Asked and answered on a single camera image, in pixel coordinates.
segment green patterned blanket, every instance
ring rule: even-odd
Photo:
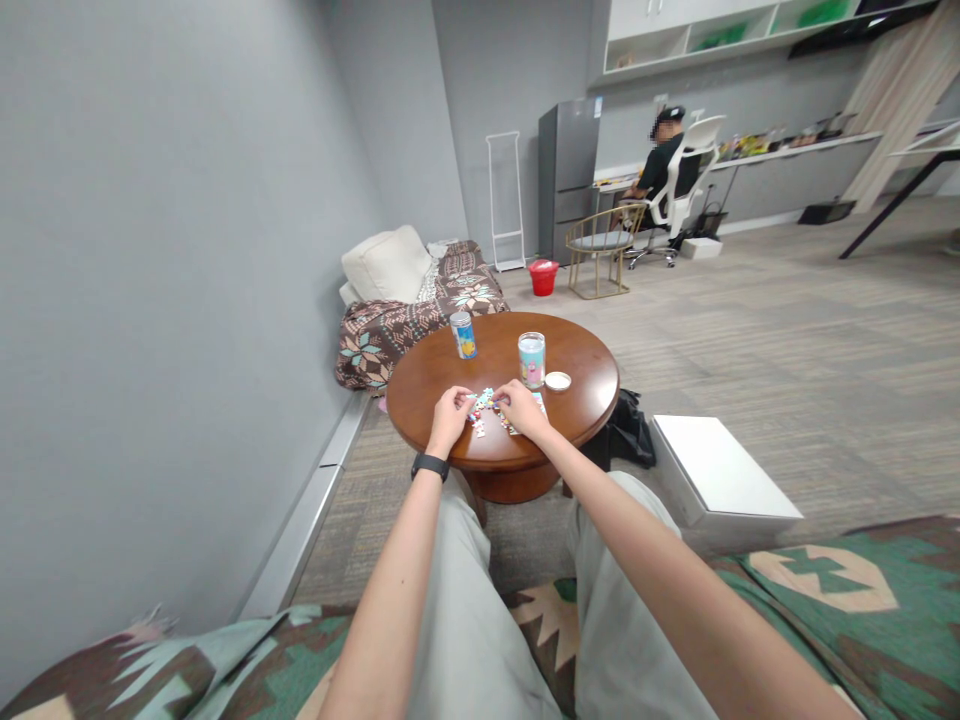
[[[960,516],[711,565],[867,718],[960,717]],[[504,600],[572,716],[576,582]],[[136,626],[50,668],[0,720],[312,718],[350,618],[300,606],[190,638]]]

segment black cap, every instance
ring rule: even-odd
[[[660,111],[660,114],[657,115],[657,119],[653,121],[653,128],[650,130],[650,139],[657,139],[657,128],[660,126],[660,123],[667,122],[679,122],[683,120],[683,116],[686,114],[687,110],[683,105],[674,105],[673,107],[665,107]]]

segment black bag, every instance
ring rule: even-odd
[[[617,406],[607,424],[580,448],[600,469],[610,470],[610,458],[619,457],[652,468],[657,464],[650,428],[640,409],[640,393],[621,388]]]

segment sofa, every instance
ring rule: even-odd
[[[710,564],[865,717],[960,717],[960,515]],[[504,602],[560,709],[573,717],[576,579]],[[353,610],[296,606],[186,638],[140,624],[50,668],[0,720],[37,708],[46,714],[31,717],[54,720],[315,718]]]
[[[337,381],[382,392],[404,353],[449,324],[455,312],[509,310],[473,241],[438,246],[433,257],[409,225],[374,235],[342,257],[347,305],[340,323]]]

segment chair seat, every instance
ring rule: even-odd
[[[604,250],[620,250],[633,245],[633,236],[626,232],[598,233],[596,235],[585,235],[582,238],[575,238],[570,241],[570,247],[574,250],[585,250],[587,252],[602,252]]]

